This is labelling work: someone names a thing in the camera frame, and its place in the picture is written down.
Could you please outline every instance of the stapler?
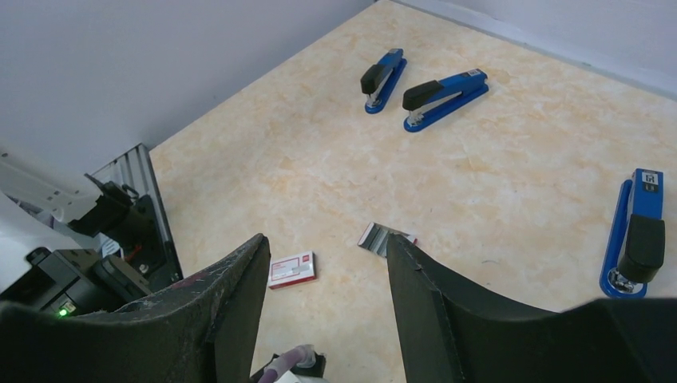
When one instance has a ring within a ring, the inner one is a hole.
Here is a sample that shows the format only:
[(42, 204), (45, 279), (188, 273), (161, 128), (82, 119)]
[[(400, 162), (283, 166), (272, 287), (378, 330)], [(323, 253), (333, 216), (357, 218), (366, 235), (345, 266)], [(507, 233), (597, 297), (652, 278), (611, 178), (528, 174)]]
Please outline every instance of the stapler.
[(620, 186), (600, 274), (610, 298), (642, 298), (663, 265), (663, 173), (636, 169)]
[(428, 81), (404, 92), (402, 107), (409, 111), (404, 120), (407, 132), (420, 132), (433, 122), (489, 91), (487, 76), (469, 70), (440, 81)]
[(366, 94), (364, 110), (369, 114), (381, 112), (390, 94), (395, 89), (406, 59), (402, 56), (404, 49), (391, 49), (377, 64), (372, 65), (360, 79), (362, 93)]

